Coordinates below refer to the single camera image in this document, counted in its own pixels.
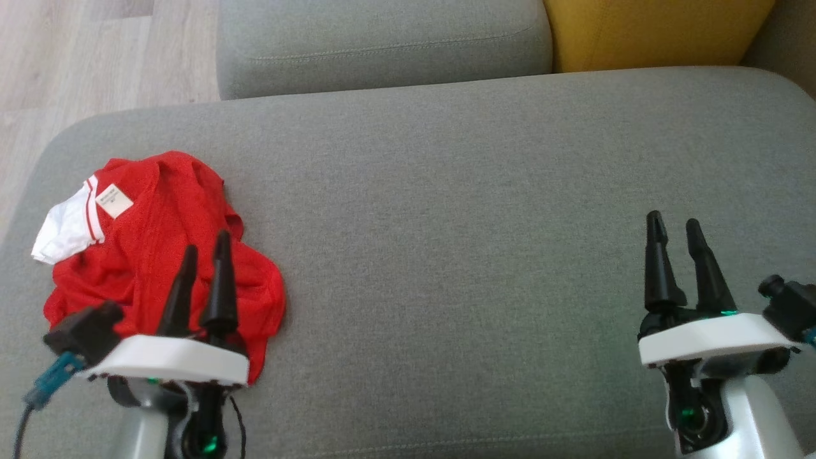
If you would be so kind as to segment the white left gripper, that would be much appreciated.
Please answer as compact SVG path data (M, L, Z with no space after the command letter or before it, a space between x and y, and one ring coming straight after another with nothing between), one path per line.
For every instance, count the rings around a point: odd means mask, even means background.
M237 285L232 242L226 229L219 232L213 250L213 274L200 328L207 343L175 338L189 336L191 298L198 267L198 248L187 246L176 273L157 336L134 335L117 345L93 368L79 377L155 378L186 383L248 386L249 360L242 354L211 345L224 345L237 332Z

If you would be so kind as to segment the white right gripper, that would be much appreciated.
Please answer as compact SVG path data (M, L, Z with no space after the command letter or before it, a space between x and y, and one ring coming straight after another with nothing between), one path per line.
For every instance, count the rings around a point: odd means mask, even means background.
M737 305L700 223L686 221L688 253L696 266L699 312L736 312ZM658 313L685 307L667 253L667 230L659 211L646 216L645 308ZM690 364L694 377L744 377L769 374L787 366L790 353L801 346L778 331L764 316L737 313L674 326L639 340L641 364L664 368Z

